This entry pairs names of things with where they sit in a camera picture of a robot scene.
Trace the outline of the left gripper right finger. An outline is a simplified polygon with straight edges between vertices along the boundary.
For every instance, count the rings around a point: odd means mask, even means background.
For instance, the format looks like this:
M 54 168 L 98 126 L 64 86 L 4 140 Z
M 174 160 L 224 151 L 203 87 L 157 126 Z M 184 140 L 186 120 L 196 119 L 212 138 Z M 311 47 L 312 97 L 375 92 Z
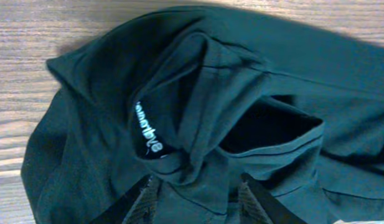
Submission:
M 307 224 L 276 200 L 257 180 L 241 175 L 238 204 L 241 224 Z

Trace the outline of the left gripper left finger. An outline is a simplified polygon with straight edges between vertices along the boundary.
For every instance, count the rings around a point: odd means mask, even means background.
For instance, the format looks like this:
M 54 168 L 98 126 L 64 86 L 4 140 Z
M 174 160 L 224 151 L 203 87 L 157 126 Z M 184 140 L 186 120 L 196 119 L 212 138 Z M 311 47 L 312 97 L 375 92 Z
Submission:
M 153 224 L 161 181 L 146 175 L 90 224 Z

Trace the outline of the black polo shirt with logo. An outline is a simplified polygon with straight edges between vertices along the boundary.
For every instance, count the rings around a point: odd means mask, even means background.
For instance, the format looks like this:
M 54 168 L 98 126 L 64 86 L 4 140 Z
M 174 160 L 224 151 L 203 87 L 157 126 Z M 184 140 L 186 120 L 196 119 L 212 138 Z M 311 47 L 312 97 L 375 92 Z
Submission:
M 21 169 L 36 223 L 90 223 L 146 175 L 153 223 L 240 223 L 241 175 L 306 223 L 384 220 L 384 48 L 215 6 L 52 58 Z

